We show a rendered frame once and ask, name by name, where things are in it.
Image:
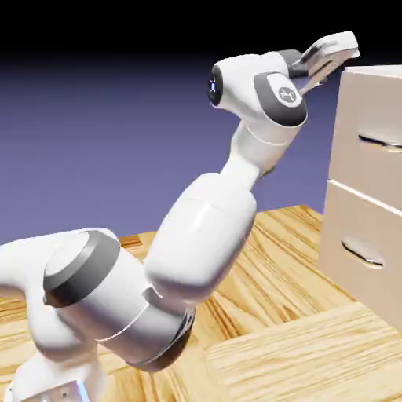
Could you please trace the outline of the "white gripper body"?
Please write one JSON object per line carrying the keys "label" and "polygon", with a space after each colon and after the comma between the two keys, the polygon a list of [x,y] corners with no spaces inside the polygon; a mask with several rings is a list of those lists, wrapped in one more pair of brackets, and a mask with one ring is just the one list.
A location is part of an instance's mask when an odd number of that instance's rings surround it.
{"label": "white gripper body", "polygon": [[308,70],[308,82],[299,90],[305,95],[347,60],[360,56],[356,36],[351,31],[326,35],[315,41],[301,56],[298,63]]}

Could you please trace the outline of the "beige drawer front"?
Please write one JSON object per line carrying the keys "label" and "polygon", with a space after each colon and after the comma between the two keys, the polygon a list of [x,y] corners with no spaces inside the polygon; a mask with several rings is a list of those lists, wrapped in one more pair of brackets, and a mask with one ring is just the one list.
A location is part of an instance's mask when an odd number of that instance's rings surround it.
{"label": "beige drawer front", "polygon": [[[346,251],[346,236],[372,245],[384,267],[372,268]],[[402,333],[402,211],[329,181],[318,268]]]}
{"label": "beige drawer front", "polygon": [[402,153],[358,135],[402,143],[402,65],[346,68],[341,75],[329,178],[402,210]]}

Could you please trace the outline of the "beige cabinet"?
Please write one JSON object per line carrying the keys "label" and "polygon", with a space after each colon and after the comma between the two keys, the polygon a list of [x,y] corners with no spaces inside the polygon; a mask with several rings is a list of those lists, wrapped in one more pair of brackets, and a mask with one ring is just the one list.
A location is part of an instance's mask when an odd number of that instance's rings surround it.
{"label": "beige cabinet", "polygon": [[318,267],[402,333],[402,65],[342,72]]}

